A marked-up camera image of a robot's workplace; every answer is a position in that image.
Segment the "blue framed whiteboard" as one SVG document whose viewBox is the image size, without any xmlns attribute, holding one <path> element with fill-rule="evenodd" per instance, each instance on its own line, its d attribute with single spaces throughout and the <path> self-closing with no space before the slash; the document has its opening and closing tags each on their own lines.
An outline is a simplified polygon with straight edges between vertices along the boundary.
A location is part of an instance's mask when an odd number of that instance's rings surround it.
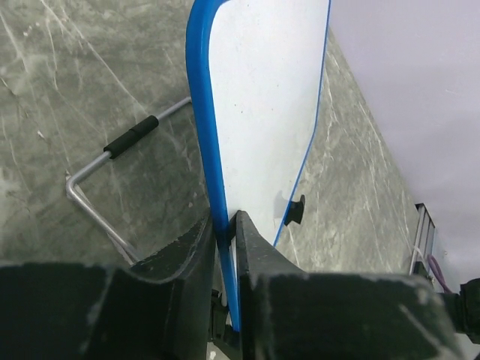
<svg viewBox="0 0 480 360">
<path fill-rule="evenodd" d="M 185 61 L 232 327 L 242 327 L 239 242 L 246 212 L 271 245 L 300 221 L 293 195 L 320 111 L 329 1 L 195 1 Z"/>
</svg>

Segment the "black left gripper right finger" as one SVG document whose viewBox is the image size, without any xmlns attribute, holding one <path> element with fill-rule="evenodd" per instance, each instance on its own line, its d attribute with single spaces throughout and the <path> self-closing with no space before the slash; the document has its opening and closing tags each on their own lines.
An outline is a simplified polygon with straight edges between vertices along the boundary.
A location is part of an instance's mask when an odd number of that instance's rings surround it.
<svg viewBox="0 0 480 360">
<path fill-rule="evenodd" d="M 235 214 L 244 359 L 461 359 L 442 298 L 422 277 L 306 272 Z"/>
</svg>

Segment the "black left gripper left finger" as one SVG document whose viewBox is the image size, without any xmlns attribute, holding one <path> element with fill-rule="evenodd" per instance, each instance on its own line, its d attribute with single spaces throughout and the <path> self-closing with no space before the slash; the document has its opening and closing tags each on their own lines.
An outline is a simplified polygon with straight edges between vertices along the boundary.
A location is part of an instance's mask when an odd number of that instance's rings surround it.
<svg viewBox="0 0 480 360">
<path fill-rule="evenodd" d="M 204 359 L 215 257 L 212 219 L 130 268 L 1 267 L 3 359 Z"/>
</svg>

